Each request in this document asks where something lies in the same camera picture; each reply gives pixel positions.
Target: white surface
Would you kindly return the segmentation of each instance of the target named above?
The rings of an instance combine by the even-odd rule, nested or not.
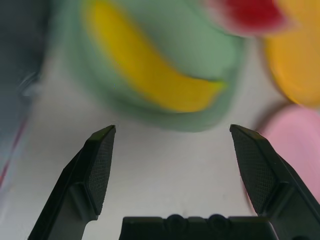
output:
[[[84,240],[119,239],[124,216],[250,215],[229,126],[254,129],[266,111],[285,102],[264,72],[257,45],[251,41],[231,110],[201,133],[166,131],[116,116],[69,80],[58,57],[48,61],[1,239],[27,238],[64,166],[93,132],[110,124],[117,132],[109,185],[102,214],[88,224]]]

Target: yellow stripe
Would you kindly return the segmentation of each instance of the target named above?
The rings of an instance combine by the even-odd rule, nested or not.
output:
[[[171,67],[133,22],[109,1],[85,8],[86,26],[131,88],[148,101],[176,112],[212,104],[225,83],[185,76]]]

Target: red object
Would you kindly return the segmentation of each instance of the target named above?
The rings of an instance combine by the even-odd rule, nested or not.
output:
[[[287,23],[274,0],[207,0],[207,4],[213,19],[235,34],[261,35]]]

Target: orange object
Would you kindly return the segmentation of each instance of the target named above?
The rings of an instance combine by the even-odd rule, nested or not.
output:
[[[280,0],[294,26],[265,40],[268,64],[293,102],[320,106],[320,1]]]

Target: pink disc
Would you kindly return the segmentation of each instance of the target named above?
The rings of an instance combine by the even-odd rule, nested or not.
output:
[[[320,203],[320,115],[291,105],[275,114],[260,133],[294,168]]]

